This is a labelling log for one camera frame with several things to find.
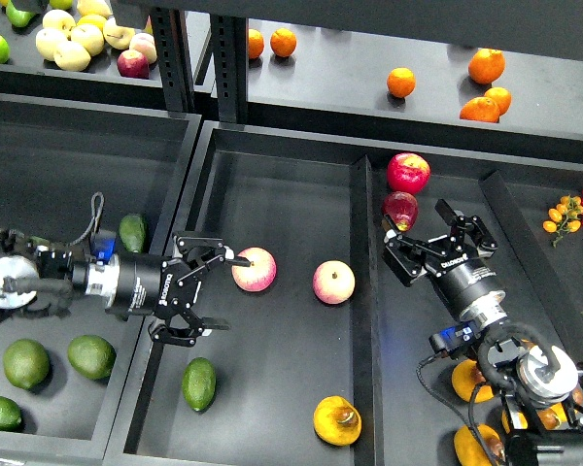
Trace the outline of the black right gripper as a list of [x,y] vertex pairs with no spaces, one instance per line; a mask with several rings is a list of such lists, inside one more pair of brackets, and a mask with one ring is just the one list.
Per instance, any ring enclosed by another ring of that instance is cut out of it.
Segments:
[[486,264],[497,242],[479,216],[466,216],[439,199],[435,210],[450,227],[438,246],[407,237],[390,216],[382,218],[384,258],[404,286],[422,277],[427,258],[454,265],[431,278],[434,290],[457,322],[495,323],[507,318],[501,301],[505,291],[497,274]]

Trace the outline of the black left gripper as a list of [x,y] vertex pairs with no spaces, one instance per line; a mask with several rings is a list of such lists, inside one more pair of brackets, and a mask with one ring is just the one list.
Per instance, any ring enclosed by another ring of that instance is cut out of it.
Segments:
[[155,316],[148,327],[154,343],[192,348],[199,337],[214,330],[229,330],[223,318],[198,316],[192,309],[202,278],[226,263],[248,267],[221,238],[197,232],[176,232],[176,252],[181,258],[143,253],[116,255],[109,264],[112,278],[107,311],[118,316]]

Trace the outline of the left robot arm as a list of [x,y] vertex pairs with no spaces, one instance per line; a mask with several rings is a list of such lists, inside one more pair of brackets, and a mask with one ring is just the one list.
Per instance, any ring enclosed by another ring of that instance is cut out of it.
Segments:
[[195,232],[173,235],[169,256],[144,251],[148,227],[139,214],[125,216],[116,232],[102,230],[104,197],[91,198],[86,231],[67,243],[0,228],[0,312],[29,312],[39,297],[43,311],[63,312],[76,296],[98,296],[105,309],[123,318],[153,316],[153,341],[192,347],[223,319],[198,316],[196,304],[204,276],[227,263],[248,267],[223,240]]

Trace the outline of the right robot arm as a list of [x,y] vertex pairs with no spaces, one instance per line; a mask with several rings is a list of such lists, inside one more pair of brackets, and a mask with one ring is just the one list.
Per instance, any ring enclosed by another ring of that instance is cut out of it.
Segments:
[[479,464],[583,465],[583,366],[508,317],[505,292],[486,262],[497,243],[482,219],[443,199],[435,209],[450,231],[426,241],[408,237],[394,211],[382,210],[385,262],[406,286],[428,278],[455,321],[430,336],[433,354],[417,367],[471,359],[478,373],[461,419]]

